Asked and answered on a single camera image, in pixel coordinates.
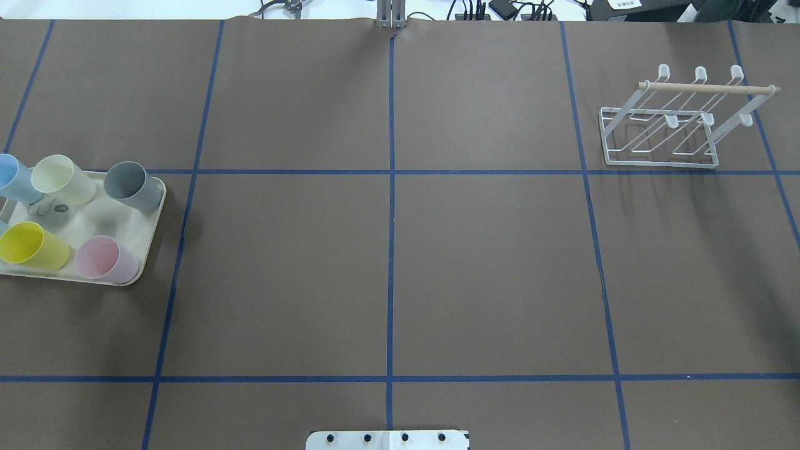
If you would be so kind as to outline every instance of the white paper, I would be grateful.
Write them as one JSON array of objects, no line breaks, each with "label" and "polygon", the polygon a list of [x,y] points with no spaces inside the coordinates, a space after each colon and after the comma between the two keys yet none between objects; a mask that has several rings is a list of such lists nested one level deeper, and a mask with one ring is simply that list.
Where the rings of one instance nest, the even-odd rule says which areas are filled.
[{"label": "white paper", "polygon": [[612,10],[630,10],[639,8],[642,5],[641,0],[608,0]]}]

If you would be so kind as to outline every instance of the tray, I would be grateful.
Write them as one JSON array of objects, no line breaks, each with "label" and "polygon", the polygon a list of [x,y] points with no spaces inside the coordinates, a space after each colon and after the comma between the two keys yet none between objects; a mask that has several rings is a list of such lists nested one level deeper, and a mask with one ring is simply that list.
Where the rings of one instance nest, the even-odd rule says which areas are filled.
[{"label": "tray", "polygon": [[[66,266],[57,271],[46,271],[19,264],[8,264],[0,260],[0,275],[26,276],[31,278],[60,279],[77,283],[105,284],[108,286],[128,286],[134,283],[145,270],[147,254],[153,242],[158,218],[164,208],[166,185],[161,179],[153,177],[162,187],[162,197],[158,208],[144,212],[133,209],[112,199],[103,189],[105,172],[86,171],[89,178],[97,185],[94,198],[83,205],[72,206],[60,201],[57,197],[47,195],[36,203],[24,204],[7,199],[0,211],[0,221],[15,225],[31,221],[42,225],[67,243],[72,250]],[[139,272],[128,283],[113,284],[95,279],[86,279],[78,274],[74,257],[78,248],[89,238],[97,235],[108,235],[115,238],[121,246],[127,248],[139,259]]]}]

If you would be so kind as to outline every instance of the gray metal bracket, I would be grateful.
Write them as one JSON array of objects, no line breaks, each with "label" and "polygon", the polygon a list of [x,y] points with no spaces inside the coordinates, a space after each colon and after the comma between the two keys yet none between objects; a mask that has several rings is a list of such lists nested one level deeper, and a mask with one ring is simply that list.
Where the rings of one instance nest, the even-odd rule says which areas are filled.
[{"label": "gray metal bracket", "polygon": [[406,28],[406,0],[378,0],[378,28]]}]

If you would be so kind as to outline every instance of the wooden dowel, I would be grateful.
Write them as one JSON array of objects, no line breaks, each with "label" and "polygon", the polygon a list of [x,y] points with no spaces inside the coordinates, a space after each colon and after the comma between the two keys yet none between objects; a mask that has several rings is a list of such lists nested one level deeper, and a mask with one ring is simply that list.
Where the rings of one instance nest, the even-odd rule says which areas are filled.
[{"label": "wooden dowel", "polygon": [[[701,92],[705,94],[772,94],[772,86],[722,86],[718,84],[688,84],[681,82],[639,82],[639,90],[664,90],[669,92]],[[775,94],[781,92],[775,87]]]}]

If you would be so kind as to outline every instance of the plastic cup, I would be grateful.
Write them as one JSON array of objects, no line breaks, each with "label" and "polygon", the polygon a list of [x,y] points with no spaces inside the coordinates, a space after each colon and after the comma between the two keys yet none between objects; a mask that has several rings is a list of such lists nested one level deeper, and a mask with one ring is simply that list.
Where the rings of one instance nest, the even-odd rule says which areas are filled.
[{"label": "plastic cup", "polygon": [[30,176],[34,188],[67,203],[83,205],[92,200],[97,185],[64,155],[51,155],[39,161]]},{"label": "plastic cup", "polygon": [[88,279],[125,284],[139,273],[139,260],[110,236],[95,236],[75,252],[75,268]]},{"label": "plastic cup", "polygon": [[163,196],[161,186],[139,163],[119,163],[106,174],[103,187],[109,197],[140,211],[155,209]]},{"label": "plastic cup", "polygon": [[54,271],[70,259],[70,246],[36,222],[20,222],[0,236],[0,259]]},{"label": "plastic cup", "polygon": [[0,195],[21,203],[33,203],[44,194],[30,183],[30,169],[14,156],[0,154]]}]

